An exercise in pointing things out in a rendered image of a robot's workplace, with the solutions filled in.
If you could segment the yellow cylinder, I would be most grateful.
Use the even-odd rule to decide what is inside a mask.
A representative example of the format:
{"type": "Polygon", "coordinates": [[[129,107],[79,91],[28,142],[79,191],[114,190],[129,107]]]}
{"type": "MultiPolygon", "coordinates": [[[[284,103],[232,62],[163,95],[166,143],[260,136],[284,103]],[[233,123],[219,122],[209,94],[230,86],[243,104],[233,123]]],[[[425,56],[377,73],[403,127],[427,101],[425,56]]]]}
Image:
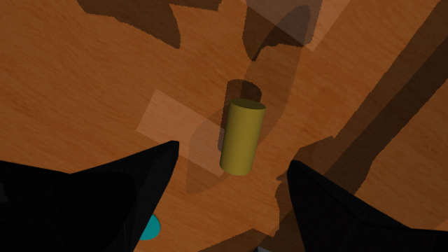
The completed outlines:
{"type": "Polygon", "coordinates": [[[232,175],[251,172],[266,105],[249,99],[231,99],[227,112],[220,168],[232,175]]]}

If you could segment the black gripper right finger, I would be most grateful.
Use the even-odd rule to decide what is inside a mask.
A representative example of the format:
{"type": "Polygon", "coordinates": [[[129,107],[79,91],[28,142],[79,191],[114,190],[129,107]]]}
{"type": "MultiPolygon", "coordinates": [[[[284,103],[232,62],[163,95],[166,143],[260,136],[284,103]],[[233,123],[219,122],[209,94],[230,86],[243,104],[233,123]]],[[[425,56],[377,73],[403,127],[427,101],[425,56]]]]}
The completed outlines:
{"type": "Polygon", "coordinates": [[[448,252],[448,231],[403,225],[298,160],[286,176],[305,252],[448,252]]]}

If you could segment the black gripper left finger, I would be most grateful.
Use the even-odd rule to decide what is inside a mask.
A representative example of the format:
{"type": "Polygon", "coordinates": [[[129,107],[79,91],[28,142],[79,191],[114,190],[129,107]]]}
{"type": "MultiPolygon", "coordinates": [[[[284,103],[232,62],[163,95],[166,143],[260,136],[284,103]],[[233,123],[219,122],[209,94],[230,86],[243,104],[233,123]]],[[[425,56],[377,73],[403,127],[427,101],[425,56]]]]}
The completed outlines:
{"type": "Polygon", "coordinates": [[[0,160],[0,221],[44,231],[53,252],[133,252],[178,156],[171,140],[72,174],[0,160]]]}

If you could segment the cyan circle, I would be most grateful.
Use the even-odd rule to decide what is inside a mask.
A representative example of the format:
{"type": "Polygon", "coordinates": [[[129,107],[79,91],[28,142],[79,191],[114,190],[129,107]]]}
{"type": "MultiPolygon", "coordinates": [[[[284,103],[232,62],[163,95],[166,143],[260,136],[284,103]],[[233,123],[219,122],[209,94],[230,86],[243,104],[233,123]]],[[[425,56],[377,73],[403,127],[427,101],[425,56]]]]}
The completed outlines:
{"type": "Polygon", "coordinates": [[[160,232],[160,223],[158,219],[152,214],[145,230],[143,231],[140,240],[149,240],[156,237],[160,232]]]}

